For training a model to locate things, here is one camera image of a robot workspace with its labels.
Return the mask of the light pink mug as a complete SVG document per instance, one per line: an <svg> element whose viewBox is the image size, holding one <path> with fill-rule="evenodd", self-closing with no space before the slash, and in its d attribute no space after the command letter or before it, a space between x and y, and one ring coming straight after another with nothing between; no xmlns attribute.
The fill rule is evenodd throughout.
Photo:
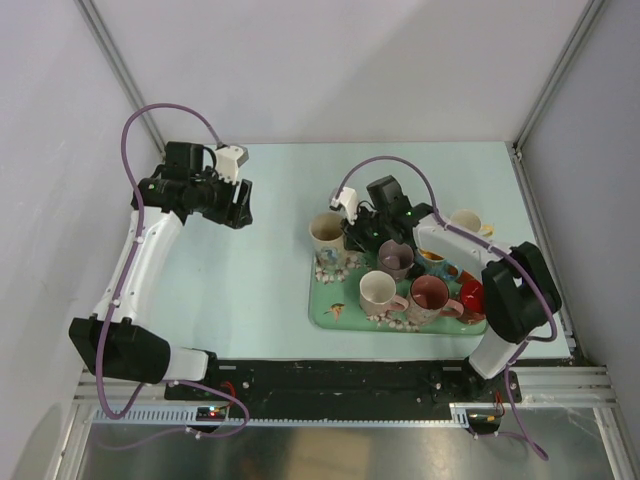
<svg viewBox="0 0 640 480"><path fill-rule="evenodd" d="M409 302L397 294L394 279L383 271L370 271L359 282L359 305L367 316L404 312Z"/></svg>

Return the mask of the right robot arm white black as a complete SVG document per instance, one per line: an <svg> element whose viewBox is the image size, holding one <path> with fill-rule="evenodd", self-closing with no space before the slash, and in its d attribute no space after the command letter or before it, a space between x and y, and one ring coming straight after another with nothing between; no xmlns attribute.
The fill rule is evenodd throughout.
<svg viewBox="0 0 640 480"><path fill-rule="evenodd" d="M409 244L417 254L432 252L468 272L482 286L487 329L466 359L464 393L486 400L498 388L497 375L531 342L552 343L562 301L540 249L531 242L510 246L455 225L435 202L412 204L398 181L383 177L368 187L370 211L345 184L330 196L331 209L344 213L348 240L371 251L385 240Z"/></svg>

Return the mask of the mauve mug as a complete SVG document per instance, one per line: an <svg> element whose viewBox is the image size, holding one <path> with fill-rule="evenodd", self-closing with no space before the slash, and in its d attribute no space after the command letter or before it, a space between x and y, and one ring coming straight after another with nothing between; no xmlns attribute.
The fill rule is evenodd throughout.
<svg viewBox="0 0 640 480"><path fill-rule="evenodd" d="M380 246L377 269L390 275L396 283L405 280L413 266L414 251L409 244L390 239Z"/></svg>

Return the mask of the yellow mug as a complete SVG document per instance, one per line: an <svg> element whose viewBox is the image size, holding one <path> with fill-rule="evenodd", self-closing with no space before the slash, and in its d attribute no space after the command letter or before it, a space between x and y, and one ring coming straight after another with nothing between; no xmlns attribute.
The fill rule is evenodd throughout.
<svg viewBox="0 0 640 480"><path fill-rule="evenodd" d="M491 237L495 230L492 225L484 224L476 212L469 209L459 209L450 216L453 224L466 228L472 233L476 233L482 237Z"/></svg>

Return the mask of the red mug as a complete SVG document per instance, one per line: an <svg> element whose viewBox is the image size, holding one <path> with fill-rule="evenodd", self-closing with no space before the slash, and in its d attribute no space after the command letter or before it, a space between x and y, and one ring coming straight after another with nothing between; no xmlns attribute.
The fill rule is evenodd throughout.
<svg viewBox="0 0 640 480"><path fill-rule="evenodd" d="M467 325L475 325L486 319L484 288L477 280L465 282L459 292L457 300L463 306L463 314L458 318Z"/></svg>

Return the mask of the blue floral mug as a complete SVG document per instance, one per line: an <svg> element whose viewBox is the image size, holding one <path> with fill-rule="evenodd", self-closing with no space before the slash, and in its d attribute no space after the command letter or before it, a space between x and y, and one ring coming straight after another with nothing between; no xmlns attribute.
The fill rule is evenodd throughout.
<svg viewBox="0 0 640 480"><path fill-rule="evenodd" d="M444 257L423 249L418 250L419 260L429 275L439 277L445 282L454 282L461 276L462 270Z"/></svg>

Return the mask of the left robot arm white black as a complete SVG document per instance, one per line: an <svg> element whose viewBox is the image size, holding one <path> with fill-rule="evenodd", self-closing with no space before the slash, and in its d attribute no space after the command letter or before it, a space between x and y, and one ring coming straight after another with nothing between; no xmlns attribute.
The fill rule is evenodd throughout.
<svg viewBox="0 0 640 480"><path fill-rule="evenodd" d="M220 372L202 350L179 347L156 333L151 299L168 254L192 214L241 229L252 222L252 183L239 177L248 160L239 145L209 148L169 142L165 161L139 181L125 245L105 293L69 337L95 377L157 384L187 380L201 399L221 389Z"/></svg>

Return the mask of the cream floral mug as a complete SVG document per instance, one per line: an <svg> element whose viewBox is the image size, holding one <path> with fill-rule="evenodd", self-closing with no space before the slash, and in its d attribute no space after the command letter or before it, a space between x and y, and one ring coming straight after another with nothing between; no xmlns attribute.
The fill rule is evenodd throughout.
<svg viewBox="0 0 640 480"><path fill-rule="evenodd" d="M309 224L317 270L333 274L343 269L347 262L342 217L335 212L315 216Z"/></svg>

